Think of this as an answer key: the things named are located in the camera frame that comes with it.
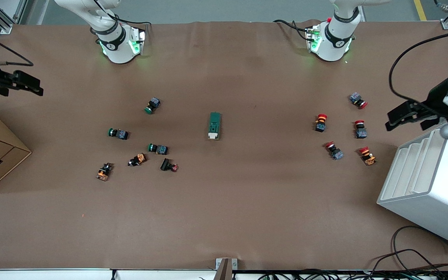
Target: brown table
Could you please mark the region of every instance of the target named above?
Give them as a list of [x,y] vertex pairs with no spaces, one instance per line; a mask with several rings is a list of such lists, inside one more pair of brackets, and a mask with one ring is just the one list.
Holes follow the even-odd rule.
[[[361,23],[350,52],[327,63],[275,23],[153,25],[149,56],[114,65],[88,26],[15,26],[0,39],[35,63],[20,69],[45,94],[0,97],[0,118],[33,151],[0,182],[0,268],[204,269],[217,257],[237,257],[241,269],[372,267],[409,224],[376,199],[396,147],[422,133],[418,124],[385,130],[403,102],[388,70],[408,46],[443,33],[438,22]],[[0,48],[3,58],[17,60]],[[405,57],[395,86],[422,100],[447,76],[445,38]],[[354,91],[364,110],[349,103]],[[162,105],[146,115],[153,96]],[[206,139],[213,111],[218,142]],[[313,131],[319,113],[325,133]],[[354,139],[357,119],[366,140]],[[131,138],[107,137],[111,127]],[[329,141],[345,158],[329,157]],[[177,173],[160,171],[155,154],[127,166],[151,142],[169,146]],[[366,145],[374,166],[356,153]],[[102,182],[106,162],[115,167]],[[448,262],[427,234],[403,232],[398,247]]]

